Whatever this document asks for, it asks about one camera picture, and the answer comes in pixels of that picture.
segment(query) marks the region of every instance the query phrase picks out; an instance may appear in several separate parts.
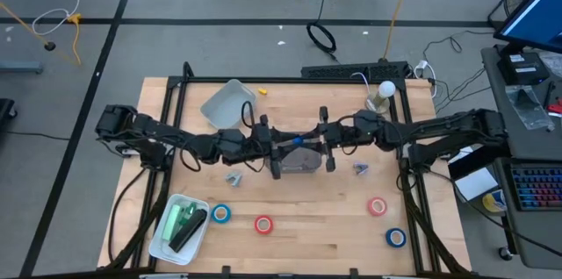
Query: wooden tabletop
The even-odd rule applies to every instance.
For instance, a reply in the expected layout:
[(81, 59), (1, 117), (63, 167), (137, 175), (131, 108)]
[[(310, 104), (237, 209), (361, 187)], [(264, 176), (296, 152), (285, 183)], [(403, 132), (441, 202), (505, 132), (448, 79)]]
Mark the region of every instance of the wooden tabletop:
[[(158, 119), (165, 93), (165, 78), (146, 78), (138, 104), (139, 112)], [(216, 132), (199, 108), (222, 84), (190, 83), (187, 88), (181, 128), (193, 133)], [(267, 114), (270, 126), (280, 131), (308, 131), (318, 123), (319, 107), (326, 105), (331, 119), (352, 114), (364, 107), (364, 85), (343, 84), (246, 84), (256, 92), (266, 88), (267, 96), (257, 95), (256, 117)], [(435, 117), (429, 84), (408, 80), (407, 95), (414, 121)], [(399, 117), (403, 121), (400, 99)], [(173, 110), (169, 123), (173, 119)], [(248, 135), (248, 129), (241, 127)], [(384, 153), (374, 145), (359, 147), (352, 155), (334, 151), (336, 170), (327, 173), (324, 164), (314, 174), (284, 174), (273, 180), (264, 168), (254, 173), (243, 164), (227, 167), (203, 165), (199, 173), (175, 160), (169, 194), (183, 194), (206, 201), (212, 207), (227, 204), (231, 220), (220, 225), (211, 222), (198, 257), (187, 266), (158, 261), (160, 272), (217, 273), (231, 266), (233, 273), (293, 273), (345, 275), (358, 268), (361, 275), (414, 275), (414, 262), (402, 193), (396, 188), (398, 164), (395, 153)], [(366, 175), (356, 175), (354, 161), (369, 164)], [(256, 161), (254, 166), (261, 166)], [(224, 177), (233, 169), (243, 173), (241, 185), (234, 188)], [(438, 161), (433, 169), (448, 175)], [(124, 161), (116, 196), (140, 171), (139, 160)], [(114, 254), (129, 241), (139, 222), (148, 175), (143, 176), (123, 197), (115, 218)], [(431, 217), (436, 233), (461, 265), (471, 268), (457, 204), (449, 182), (425, 176)], [(382, 217), (367, 211), (367, 201), (383, 197), (388, 206)], [(272, 217), (274, 231), (258, 234), (254, 219)], [(407, 244), (392, 248), (386, 244), (388, 229), (399, 227), (407, 234)], [(424, 268), (430, 269), (425, 237), (420, 234)], [(141, 265), (148, 262), (147, 232)], [(108, 263), (107, 234), (98, 265)]]

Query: gray floor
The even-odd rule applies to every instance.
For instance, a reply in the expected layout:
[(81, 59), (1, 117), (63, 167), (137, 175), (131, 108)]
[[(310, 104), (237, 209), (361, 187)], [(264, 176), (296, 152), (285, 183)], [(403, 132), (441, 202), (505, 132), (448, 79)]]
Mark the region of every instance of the gray floor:
[[(22, 17), (36, 17), (72, 0), (0, 0)], [(82, 0), (86, 18), (111, 18), (119, 0)], [(397, 0), (326, 0), (325, 18), (389, 19)], [(497, 0), (405, 0), (400, 19), (482, 21)], [(129, 0), (125, 18), (314, 18), (320, 0)], [(69, 137), (91, 73), (104, 44), (108, 25), (83, 25), (79, 42), (84, 65), (76, 68), (18, 25), (0, 25), (0, 59), (44, 61), (42, 75), (0, 76), (0, 97), (17, 101), (13, 131), (47, 132)], [(376, 61), (383, 53), (386, 27), (328, 28), (338, 43), (342, 63)], [(398, 27), (388, 59), (415, 65), (426, 44), (465, 28)], [(474, 29), (486, 32), (487, 29)], [(74, 27), (51, 35), (71, 54)], [(494, 44), (491, 35), (460, 35), (464, 51), (447, 43), (432, 46), (428, 57), (437, 78), (454, 87), (481, 68), (479, 50)], [(54, 215), (35, 275), (94, 269), (109, 218), (121, 160), (94, 141), (93, 128), (106, 104), (136, 104), (145, 76), (179, 75), (188, 61), (196, 75), (299, 76), (308, 65), (331, 64), (309, 41), (303, 26), (122, 25), (105, 71), (61, 201)], [(481, 76), (466, 92), (488, 86)], [(443, 97), (438, 94), (436, 103)], [(455, 102), (440, 112), (476, 107), (494, 109), (491, 92)], [(0, 277), (18, 274), (47, 200), (66, 142), (7, 135), (0, 145)], [(525, 268), (520, 261), (501, 261), (495, 249), (505, 245), (503, 231), (470, 208), (459, 205), (474, 270), (514, 278), (555, 278), (562, 272)]]

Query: monitor screen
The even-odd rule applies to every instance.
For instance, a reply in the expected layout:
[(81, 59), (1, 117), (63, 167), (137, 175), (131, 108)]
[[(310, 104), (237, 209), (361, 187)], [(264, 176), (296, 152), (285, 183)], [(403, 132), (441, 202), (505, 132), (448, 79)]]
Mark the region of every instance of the monitor screen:
[(562, 53), (562, 0), (524, 0), (495, 38)]

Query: blue tape roll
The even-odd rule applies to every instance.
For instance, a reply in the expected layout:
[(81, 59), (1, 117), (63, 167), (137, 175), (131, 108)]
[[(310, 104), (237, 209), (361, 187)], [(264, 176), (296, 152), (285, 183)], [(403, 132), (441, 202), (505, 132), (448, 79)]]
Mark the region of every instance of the blue tape roll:
[[(398, 242), (394, 242), (393, 235), (397, 233), (400, 235), (400, 240)], [(388, 231), (386, 231), (386, 243), (394, 248), (400, 248), (406, 245), (406, 234), (404, 231), (399, 229), (398, 227), (394, 227)]]
[[(217, 217), (218, 209), (224, 209), (224, 211), (226, 212), (224, 217), (222, 218)], [(228, 208), (226, 204), (217, 204), (217, 206), (215, 206), (213, 208), (213, 211), (211, 212), (211, 217), (213, 218), (213, 221), (217, 223), (221, 223), (221, 224), (226, 223), (230, 219), (230, 208)]]

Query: small metal part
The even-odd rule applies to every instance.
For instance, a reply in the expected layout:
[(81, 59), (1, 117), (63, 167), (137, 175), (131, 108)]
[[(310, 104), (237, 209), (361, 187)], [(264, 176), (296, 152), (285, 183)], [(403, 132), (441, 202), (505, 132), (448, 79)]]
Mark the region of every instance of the small metal part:
[(242, 180), (242, 173), (239, 171), (233, 171), (225, 176), (225, 180), (230, 182), (233, 187), (240, 186), (240, 181)]
[(353, 169), (355, 169), (355, 173), (357, 175), (363, 175), (367, 173), (367, 169), (369, 168), (369, 165), (362, 163), (362, 162), (358, 162), (356, 161), (355, 163), (353, 163)]

